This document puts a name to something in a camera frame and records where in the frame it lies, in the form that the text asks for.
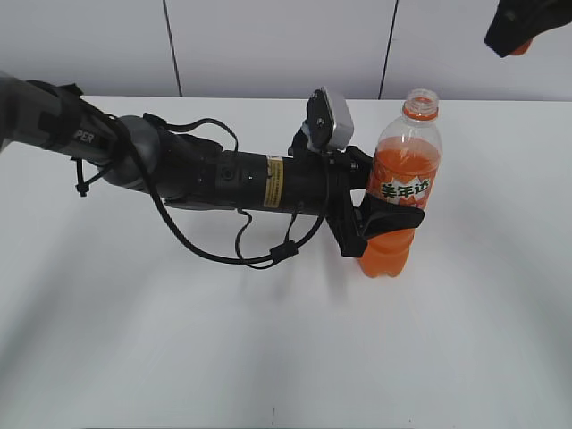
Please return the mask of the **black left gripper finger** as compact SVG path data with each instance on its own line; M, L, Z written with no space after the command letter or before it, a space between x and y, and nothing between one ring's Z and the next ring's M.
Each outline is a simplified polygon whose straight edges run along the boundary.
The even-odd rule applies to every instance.
M370 240L394 231L416 229L425 219L425 211L413 206L389 203L366 193L355 208L358 236Z
M366 188L372 171L373 158L356 146L347 146L345 156L348 158L348 178L351 188Z

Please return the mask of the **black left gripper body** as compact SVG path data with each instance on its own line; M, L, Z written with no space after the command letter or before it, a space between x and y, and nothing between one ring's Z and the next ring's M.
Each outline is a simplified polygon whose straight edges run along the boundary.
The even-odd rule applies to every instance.
M296 240L302 248L326 224L343 257L360 257L365 239L358 236L358 222L347 175L349 161L344 151L316 153L308 148L307 131L298 130L285 162L285 202L294 216L314 215L310 230Z

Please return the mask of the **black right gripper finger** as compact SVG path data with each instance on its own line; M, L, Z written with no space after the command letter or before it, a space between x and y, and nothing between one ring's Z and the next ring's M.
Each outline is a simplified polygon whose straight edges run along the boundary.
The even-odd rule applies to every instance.
M500 58L510 56L528 39L568 25L568 0L499 1L484 43Z

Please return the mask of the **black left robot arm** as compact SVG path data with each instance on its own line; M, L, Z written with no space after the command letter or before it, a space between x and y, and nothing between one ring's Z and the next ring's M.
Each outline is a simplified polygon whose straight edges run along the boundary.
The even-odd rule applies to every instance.
M327 225L345 257L366 249L369 205L351 193L367 182L369 156L350 145L354 124L345 100L327 89L307 102L307 116L284 157L224 148L195 135L217 120L174 124L154 114L115 116L84 99L75 85L1 78L1 140L68 156L78 168L91 164L96 181L148 194L164 223L193 254L225 265L259 268L296 255L304 239L286 236L260 257L209 253L183 234L170 216L181 210L230 210L312 215Z

